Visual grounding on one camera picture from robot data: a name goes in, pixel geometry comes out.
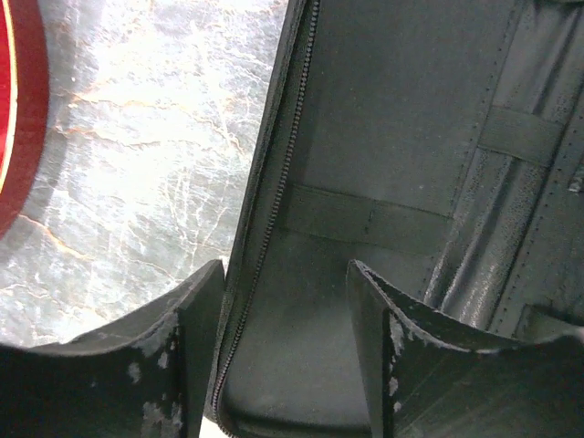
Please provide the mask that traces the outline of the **black zip tool case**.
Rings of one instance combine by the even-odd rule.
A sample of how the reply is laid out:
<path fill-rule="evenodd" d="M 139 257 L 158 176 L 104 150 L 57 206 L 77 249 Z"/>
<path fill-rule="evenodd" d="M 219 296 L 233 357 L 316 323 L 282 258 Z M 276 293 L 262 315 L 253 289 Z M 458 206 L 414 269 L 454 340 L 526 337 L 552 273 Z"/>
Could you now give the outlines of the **black zip tool case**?
<path fill-rule="evenodd" d="M 292 1 L 226 278 L 208 411 L 376 437 L 351 261 L 482 331 L 583 331 L 583 4 Z"/>

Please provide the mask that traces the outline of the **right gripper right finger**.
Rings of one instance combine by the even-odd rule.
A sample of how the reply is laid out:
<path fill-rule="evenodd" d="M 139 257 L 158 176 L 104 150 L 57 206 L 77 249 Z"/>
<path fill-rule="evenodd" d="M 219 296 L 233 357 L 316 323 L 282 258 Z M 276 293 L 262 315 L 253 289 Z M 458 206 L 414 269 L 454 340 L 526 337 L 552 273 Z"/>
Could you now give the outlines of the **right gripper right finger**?
<path fill-rule="evenodd" d="M 376 437 L 580 437 L 583 331 L 522 342 L 470 327 L 351 261 L 347 293 Z"/>

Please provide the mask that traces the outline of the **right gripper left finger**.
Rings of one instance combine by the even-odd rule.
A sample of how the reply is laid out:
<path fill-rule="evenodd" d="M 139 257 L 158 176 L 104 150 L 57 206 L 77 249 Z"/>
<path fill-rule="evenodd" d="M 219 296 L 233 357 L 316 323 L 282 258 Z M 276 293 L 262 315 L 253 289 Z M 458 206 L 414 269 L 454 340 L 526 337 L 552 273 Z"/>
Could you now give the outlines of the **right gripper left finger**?
<path fill-rule="evenodd" d="M 223 292 L 213 260 L 68 343 L 2 346 L 2 436 L 198 436 Z"/>

